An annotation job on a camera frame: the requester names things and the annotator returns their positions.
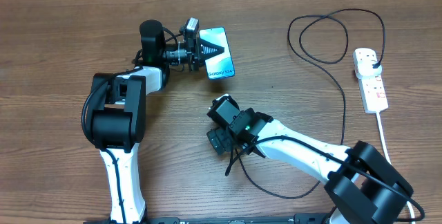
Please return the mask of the Samsung Galaxy smartphone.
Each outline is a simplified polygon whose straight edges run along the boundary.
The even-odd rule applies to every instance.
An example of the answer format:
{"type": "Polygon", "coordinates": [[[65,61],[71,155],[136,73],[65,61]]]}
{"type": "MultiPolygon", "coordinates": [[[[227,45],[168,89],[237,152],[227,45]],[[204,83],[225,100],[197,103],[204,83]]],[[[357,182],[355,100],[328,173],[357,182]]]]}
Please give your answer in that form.
{"type": "Polygon", "coordinates": [[[207,28],[199,31],[200,62],[204,62],[210,80],[233,77],[235,68],[224,27],[207,28]]]}

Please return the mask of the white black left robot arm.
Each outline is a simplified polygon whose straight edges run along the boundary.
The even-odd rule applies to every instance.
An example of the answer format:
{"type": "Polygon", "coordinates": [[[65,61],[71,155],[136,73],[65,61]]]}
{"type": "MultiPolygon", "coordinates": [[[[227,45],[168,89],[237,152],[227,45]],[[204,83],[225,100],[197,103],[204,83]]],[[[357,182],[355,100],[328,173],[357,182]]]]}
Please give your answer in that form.
{"type": "Polygon", "coordinates": [[[110,216],[105,223],[147,223],[147,206],[140,187],[138,150],[146,130],[146,96],[162,90],[172,66],[190,71],[205,67],[209,79],[235,74],[226,31],[223,27],[200,29],[189,18],[177,35],[158,20],[140,24],[141,49],[133,69],[97,73],[81,110],[81,128],[99,150],[108,176],[110,216]]]}

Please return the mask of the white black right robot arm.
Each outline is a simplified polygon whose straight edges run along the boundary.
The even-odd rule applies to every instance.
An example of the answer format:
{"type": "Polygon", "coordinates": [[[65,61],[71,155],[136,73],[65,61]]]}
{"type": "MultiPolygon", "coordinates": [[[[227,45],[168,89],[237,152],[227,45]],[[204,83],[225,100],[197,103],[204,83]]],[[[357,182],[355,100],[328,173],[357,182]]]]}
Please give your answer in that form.
{"type": "Polygon", "coordinates": [[[218,154],[234,165],[245,154],[280,160],[323,184],[335,204],[326,223],[395,223],[414,193],[411,185],[372,145],[329,144],[293,131],[270,115],[242,110],[230,95],[215,99],[207,133],[218,154]]]}

